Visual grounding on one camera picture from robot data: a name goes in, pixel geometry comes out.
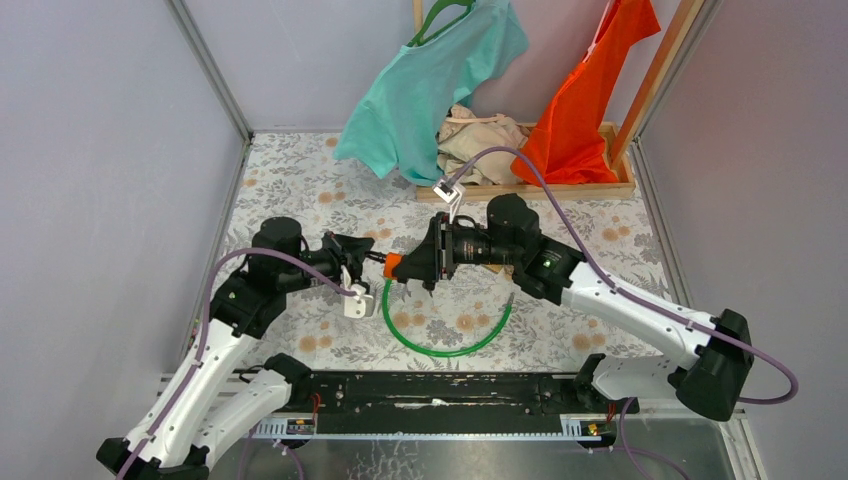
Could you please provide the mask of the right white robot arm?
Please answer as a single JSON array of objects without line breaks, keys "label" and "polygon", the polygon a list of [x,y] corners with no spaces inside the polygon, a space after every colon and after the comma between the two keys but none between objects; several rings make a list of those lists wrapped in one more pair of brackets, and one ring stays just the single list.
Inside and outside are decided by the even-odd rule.
[{"label": "right white robot arm", "polygon": [[435,214],[414,250],[388,256],[385,277],[419,280],[433,291],[460,265],[510,266],[513,282],[529,296],[594,315],[658,350],[634,360],[590,357],[573,386],[583,410],[629,397],[675,398],[705,418],[730,419],[754,362],[743,315],[691,310],[595,271],[583,253],[544,235],[538,214],[516,194],[490,200],[486,219],[481,226]]}]

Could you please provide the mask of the orange black small padlock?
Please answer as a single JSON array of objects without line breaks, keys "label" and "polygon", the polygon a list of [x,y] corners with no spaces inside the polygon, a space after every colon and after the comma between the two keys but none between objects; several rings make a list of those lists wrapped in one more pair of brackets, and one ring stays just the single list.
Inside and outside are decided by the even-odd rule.
[{"label": "orange black small padlock", "polygon": [[376,251],[368,251],[366,258],[383,265],[383,276],[387,279],[396,280],[395,270],[401,263],[404,256],[398,253],[380,253]]}]

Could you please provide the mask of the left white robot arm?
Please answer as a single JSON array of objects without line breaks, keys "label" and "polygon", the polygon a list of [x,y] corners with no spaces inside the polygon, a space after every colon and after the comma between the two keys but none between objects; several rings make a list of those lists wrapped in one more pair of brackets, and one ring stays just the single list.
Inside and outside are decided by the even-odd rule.
[{"label": "left white robot arm", "polygon": [[296,411],[309,401],[310,369],[272,360],[245,391],[213,403],[244,358],[282,315],[292,293],[327,285],[343,298],[343,313],[363,318],[373,296],[362,280],[370,237],[324,233],[311,250],[301,224],[289,217],[262,222],[250,247],[226,254],[220,270],[242,263],[219,288],[206,287],[199,332],[148,413],[125,436],[107,438],[97,461],[118,479],[206,479],[220,456],[276,408]]}]

